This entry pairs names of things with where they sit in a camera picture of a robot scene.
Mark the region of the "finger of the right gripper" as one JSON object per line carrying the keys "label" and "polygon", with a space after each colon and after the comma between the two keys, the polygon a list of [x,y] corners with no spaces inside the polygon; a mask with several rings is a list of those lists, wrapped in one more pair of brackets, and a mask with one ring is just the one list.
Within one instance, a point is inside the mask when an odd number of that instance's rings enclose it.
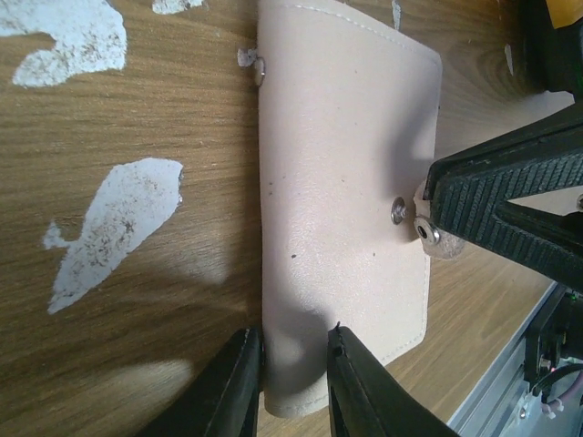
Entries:
{"label": "finger of the right gripper", "polygon": [[437,228],[581,290],[581,213],[560,216],[514,202],[581,184],[579,149],[506,150],[438,160],[424,196]]}
{"label": "finger of the right gripper", "polygon": [[575,102],[557,113],[500,137],[437,160],[432,173],[541,162],[582,150],[582,103]]}

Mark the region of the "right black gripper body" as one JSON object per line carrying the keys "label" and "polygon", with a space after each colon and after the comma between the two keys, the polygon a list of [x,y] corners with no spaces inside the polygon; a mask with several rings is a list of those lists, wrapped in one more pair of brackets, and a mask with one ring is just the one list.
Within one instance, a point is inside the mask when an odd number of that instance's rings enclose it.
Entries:
{"label": "right black gripper body", "polygon": [[550,92],[582,98],[582,18],[555,29],[546,1],[521,1],[519,18],[525,38],[527,72]]}

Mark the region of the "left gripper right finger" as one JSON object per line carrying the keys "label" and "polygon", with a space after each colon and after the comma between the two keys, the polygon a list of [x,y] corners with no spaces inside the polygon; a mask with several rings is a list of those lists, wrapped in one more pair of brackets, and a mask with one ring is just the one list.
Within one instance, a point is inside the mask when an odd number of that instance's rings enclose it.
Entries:
{"label": "left gripper right finger", "polygon": [[416,401],[346,326],[328,332],[333,436],[433,437],[456,432]]}

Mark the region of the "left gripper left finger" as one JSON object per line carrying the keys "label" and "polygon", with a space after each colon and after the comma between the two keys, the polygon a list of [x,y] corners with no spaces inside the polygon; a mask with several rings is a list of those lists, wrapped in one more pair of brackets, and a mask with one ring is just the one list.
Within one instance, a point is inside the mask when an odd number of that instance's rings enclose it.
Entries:
{"label": "left gripper left finger", "polygon": [[191,385],[139,436],[255,436],[263,364],[261,331],[237,330]]}

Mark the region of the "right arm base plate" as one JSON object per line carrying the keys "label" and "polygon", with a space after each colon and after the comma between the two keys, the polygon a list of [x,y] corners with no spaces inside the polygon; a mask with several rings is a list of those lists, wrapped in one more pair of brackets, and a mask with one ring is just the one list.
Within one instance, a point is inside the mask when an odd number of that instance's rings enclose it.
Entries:
{"label": "right arm base plate", "polygon": [[525,342],[524,380],[534,396],[548,396],[556,382],[582,370],[569,364],[550,377],[561,359],[582,360],[582,294],[557,285],[528,325]]}

